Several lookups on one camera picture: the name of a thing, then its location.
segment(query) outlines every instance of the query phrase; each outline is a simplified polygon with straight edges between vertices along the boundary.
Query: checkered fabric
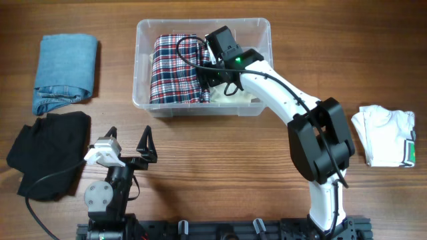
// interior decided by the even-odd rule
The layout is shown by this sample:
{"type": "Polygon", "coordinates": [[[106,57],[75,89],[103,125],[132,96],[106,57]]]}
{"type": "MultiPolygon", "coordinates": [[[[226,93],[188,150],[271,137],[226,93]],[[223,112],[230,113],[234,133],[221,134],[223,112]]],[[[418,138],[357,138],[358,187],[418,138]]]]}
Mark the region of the checkered fabric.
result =
{"type": "MultiPolygon", "coordinates": [[[[197,80],[195,67],[182,61],[176,53],[176,43],[190,35],[161,35],[154,44],[150,103],[209,103],[209,89],[203,90],[197,80]]],[[[186,39],[179,51],[191,63],[209,61],[209,52],[196,39],[186,39]]]]}

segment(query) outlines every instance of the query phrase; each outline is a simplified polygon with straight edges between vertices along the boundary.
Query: blue towel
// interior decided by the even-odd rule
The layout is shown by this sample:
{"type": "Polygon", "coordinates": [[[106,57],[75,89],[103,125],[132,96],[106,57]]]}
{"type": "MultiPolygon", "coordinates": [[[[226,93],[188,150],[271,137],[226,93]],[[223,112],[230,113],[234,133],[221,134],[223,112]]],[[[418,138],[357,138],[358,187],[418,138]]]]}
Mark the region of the blue towel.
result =
{"type": "Polygon", "coordinates": [[[33,114],[92,96],[98,41],[86,34],[43,36],[35,77],[33,114]]]}

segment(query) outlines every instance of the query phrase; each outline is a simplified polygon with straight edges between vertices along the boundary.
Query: plastic bin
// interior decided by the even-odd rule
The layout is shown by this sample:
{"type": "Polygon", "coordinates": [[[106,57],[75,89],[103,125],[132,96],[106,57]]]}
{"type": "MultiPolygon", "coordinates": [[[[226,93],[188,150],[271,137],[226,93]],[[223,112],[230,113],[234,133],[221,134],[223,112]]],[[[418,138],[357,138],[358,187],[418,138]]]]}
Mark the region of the plastic bin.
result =
{"type": "Polygon", "coordinates": [[[135,69],[133,72],[133,104],[145,109],[153,117],[173,117],[176,115],[239,115],[258,116],[266,107],[257,103],[164,103],[149,104],[151,83],[150,54],[154,52],[154,42],[162,34],[186,33],[204,37],[227,25],[245,51],[254,48],[273,67],[271,27],[267,19],[145,19],[137,26],[135,69]]]}

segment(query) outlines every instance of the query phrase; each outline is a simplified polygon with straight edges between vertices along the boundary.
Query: brown table surface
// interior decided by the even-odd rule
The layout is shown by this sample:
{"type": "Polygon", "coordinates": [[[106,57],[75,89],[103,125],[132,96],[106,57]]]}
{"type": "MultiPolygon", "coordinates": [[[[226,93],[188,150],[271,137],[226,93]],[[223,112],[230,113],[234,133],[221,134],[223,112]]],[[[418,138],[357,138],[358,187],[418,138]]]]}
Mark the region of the brown table surface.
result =
{"type": "MultiPolygon", "coordinates": [[[[310,95],[335,97],[348,121],[362,105],[416,113],[413,169],[369,168],[357,133],[344,190],[348,215],[372,219],[375,239],[425,239],[427,229],[427,5],[416,1],[148,1],[0,7],[0,232],[2,239],[46,239],[16,195],[22,173],[6,156],[32,125],[33,85],[43,35],[88,33],[101,43],[94,98],[53,111],[91,116],[90,142],[115,125],[125,155],[153,128],[159,160],[138,171],[139,220],[265,220],[305,217],[308,183],[290,159],[286,126],[269,109],[258,117],[154,119],[131,102],[136,25],[142,19],[265,17],[274,66],[310,95]]],[[[61,239],[86,223],[86,187],[107,169],[86,166],[74,196],[32,206],[61,239]]],[[[135,186],[131,194],[136,194],[135,186]]]]}

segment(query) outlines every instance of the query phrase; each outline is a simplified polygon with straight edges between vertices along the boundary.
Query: black towel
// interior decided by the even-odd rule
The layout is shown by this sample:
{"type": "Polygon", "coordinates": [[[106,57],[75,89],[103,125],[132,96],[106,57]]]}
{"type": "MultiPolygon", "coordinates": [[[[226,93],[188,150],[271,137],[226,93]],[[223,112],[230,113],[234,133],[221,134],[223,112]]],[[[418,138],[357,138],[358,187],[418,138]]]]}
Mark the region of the black towel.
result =
{"type": "MultiPolygon", "coordinates": [[[[82,112],[47,114],[32,127],[24,125],[8,156],[7,164],[24,173],[18,195],[25,196],[38,179],[83,161],[90,118],[82,112]]],[[[38,184],[30,194],[37,200],[52,200],[65,194],[78,168],[38,184]]]]}

